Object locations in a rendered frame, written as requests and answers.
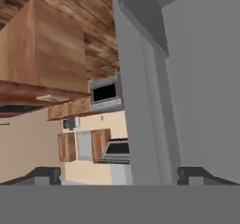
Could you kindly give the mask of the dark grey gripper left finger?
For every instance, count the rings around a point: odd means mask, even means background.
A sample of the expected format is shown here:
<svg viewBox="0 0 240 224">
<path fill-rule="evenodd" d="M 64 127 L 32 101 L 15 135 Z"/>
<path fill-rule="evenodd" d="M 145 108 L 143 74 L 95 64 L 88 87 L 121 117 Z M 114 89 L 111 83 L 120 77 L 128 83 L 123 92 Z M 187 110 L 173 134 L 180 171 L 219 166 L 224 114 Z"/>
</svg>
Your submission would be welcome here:
<svg viewBox="0 0 240 224">
<path fill-rule="evenodd" d="M 0 186 L 33 185 L 33 186 L 60 186 L 60 167 L 36 167 L 28 174 L 3 183 Z"/>
</svg>

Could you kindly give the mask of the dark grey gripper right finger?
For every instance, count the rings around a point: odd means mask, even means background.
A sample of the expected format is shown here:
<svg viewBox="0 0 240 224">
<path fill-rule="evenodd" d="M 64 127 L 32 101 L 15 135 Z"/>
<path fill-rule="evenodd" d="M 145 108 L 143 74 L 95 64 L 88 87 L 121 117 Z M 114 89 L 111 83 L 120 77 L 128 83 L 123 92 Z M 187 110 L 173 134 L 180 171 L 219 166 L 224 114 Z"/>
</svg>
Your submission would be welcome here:
<svg viewBox="0 0 240 224">
<path fill-rule="evenodd" d="M 179 167 L 177 173 L 178 186 L 238 186 L 238 183 L 217 177 L 203 167 Z"/>
</svg>

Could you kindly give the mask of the grey fridge door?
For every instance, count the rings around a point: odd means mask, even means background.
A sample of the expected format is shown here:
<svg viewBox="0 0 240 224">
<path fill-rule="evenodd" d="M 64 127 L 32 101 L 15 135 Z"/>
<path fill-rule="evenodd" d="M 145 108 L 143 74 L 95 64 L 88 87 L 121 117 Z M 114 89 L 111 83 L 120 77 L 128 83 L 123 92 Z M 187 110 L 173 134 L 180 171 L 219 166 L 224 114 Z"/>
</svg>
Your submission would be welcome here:
<svg viewBox="0 0 240 224">
<path fill-rule="evenodd" d="M 182 164 L 240 183 L 240 0 L 177 0 L 163 15 Z"/>
</svg>

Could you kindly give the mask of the grey fridge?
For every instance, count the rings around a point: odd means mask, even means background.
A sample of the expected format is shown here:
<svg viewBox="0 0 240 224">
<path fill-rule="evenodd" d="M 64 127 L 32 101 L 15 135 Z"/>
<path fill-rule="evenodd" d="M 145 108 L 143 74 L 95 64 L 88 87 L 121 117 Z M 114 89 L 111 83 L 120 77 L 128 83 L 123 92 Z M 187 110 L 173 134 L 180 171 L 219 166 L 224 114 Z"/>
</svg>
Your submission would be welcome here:
<svg viewBox="0 0 240 224">
<path fill-rule="evenodd" d="M 142 37 L 170 58 L 163 9 L 177 0 L 112 0 L 126 106 L 132 179 L 163 185 L 143 59 Z"/>
</svg>

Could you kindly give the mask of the grey small countertop appliance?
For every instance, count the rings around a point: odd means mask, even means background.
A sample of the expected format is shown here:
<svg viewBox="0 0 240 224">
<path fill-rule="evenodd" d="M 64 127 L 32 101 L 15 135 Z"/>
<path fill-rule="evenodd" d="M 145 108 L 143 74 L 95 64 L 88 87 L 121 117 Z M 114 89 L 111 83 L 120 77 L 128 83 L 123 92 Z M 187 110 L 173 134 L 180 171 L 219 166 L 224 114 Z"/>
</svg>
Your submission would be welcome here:
<svg viewBox="0 0 240 224">
<path fill-rule="evenodd" d="M 63 129 L 73 130 L 75 127 L 80 125 L 79 117 L 69 117 L 62 121 Z"/>
</svg>

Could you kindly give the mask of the grey range hood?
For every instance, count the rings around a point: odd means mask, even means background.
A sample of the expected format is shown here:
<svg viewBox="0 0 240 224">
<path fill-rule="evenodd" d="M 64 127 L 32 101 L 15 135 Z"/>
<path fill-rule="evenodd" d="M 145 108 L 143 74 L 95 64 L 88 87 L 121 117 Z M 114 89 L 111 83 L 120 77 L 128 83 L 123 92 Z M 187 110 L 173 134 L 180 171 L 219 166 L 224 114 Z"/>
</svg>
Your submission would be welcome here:
<svg viewBox="0 0 240 224">
<path fill-rule="evenodd" d="M 128 165 L 130 163 L 128 139 L 118 138 L 109 140 L 102 157 L 97 162 Z"/>
</svg>

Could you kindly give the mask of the silver oven with black window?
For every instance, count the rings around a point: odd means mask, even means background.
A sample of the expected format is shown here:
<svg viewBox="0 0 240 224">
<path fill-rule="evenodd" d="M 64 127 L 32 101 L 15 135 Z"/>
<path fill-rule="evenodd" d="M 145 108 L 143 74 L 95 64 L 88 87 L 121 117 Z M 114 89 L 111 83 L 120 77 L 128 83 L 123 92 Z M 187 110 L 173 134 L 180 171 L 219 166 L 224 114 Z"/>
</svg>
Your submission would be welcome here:
<svg viewBox="0 0 240 224">
<path fill-rule="evenodd" d="M 91 108 L 95 112 L 117 111 L 124 108 L 119 74 L 90 83 Z"/>
</svg>

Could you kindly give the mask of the wooden kitchen island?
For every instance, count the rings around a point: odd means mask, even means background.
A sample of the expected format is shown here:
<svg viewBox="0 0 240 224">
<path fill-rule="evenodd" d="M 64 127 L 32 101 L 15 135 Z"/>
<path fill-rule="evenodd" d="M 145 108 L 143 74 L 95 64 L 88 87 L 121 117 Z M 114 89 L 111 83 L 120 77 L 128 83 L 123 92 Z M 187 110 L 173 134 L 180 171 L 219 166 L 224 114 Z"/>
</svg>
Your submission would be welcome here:
<svg viewBox="0 0 240 224">
<path fill-rule="evenodd" d="M 88 95 L 82 28 L 29 0 L 0 30 L 0 118 Z"/>
</svg>

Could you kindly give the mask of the wooden wall cupboard run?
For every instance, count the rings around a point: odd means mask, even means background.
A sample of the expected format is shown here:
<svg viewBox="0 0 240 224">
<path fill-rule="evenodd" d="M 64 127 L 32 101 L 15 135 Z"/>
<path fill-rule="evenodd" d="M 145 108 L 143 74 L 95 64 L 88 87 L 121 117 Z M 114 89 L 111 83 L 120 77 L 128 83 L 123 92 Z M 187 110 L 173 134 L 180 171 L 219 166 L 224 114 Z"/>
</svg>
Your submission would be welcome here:
<svg viewBox="0 0 240 224">
<path fill-rule="evenodd" d="M 98 163 L 111 138 L 109 128 L 59 133 L 59 159 L 61 162 L 89 160 Z"/>
</svg>

